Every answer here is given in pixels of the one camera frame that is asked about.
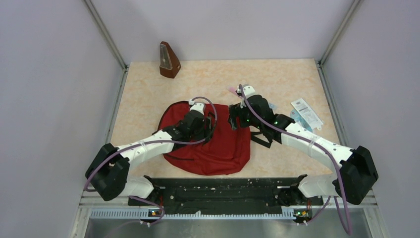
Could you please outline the red backpack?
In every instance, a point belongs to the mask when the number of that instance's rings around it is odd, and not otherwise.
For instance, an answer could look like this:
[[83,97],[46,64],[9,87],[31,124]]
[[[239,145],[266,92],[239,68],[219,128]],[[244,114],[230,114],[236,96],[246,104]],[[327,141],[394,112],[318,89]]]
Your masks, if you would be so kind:
[[[217,120],[214,120],[214,111],[217,112]],[[249,128],[232,130],[228,123],[227,105],[216,104],[214,108],[206,105],[205,115],[216,123],[212,138],[205,143],[180,145],[174,152],[164,154],[169,163],[198,175],[229,175],[241,171],[248,163],[252,142],[271,147],[271,141],[259,139],[258,133]]]

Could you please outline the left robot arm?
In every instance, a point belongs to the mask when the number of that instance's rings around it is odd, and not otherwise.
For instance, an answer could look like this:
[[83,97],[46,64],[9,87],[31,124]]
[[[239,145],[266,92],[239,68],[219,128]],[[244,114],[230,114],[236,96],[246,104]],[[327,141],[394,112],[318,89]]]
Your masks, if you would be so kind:
[[137,196],[147,205],[158,201],[159,192],[145,177],[130,177],[129,172],[141,163],[208,140],[214,116],[191,109],[176,124],[165,126],[151,136],[127,145],[103,145],[85,172],[87,184],[104,201],[119,196]]

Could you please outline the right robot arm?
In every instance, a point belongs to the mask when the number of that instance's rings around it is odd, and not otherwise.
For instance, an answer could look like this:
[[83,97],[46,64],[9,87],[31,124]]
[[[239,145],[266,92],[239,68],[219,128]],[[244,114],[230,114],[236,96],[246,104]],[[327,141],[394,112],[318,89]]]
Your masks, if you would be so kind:
[[268,101],[253,95],[228,107],[232,129],[253,126],[269,142],[276,141],[306,153],[332,172],[326,175],[301,175],[290,185],[290,197],[296,204],[304,204],[316,196],[339,196],[359,205],[378,180],[378,173],[370,151],[339,145],[317,136],[284,114],[275,114]]

